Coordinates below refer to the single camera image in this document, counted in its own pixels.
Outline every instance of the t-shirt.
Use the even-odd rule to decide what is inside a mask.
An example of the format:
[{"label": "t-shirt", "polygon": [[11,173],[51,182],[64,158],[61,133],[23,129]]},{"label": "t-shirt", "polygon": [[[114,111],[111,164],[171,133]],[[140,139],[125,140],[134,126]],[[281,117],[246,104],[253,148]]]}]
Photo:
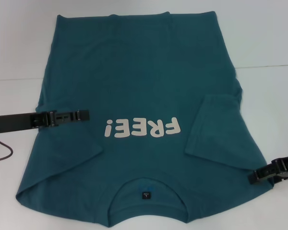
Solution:
[{"label": "t-shirt", "polygon": [[90,120],[39,130],[16,198],[107,227],[245,203],[273,185],[248,182],[266,162],[241,92],[215,12],[59,15],[36,111]]}]

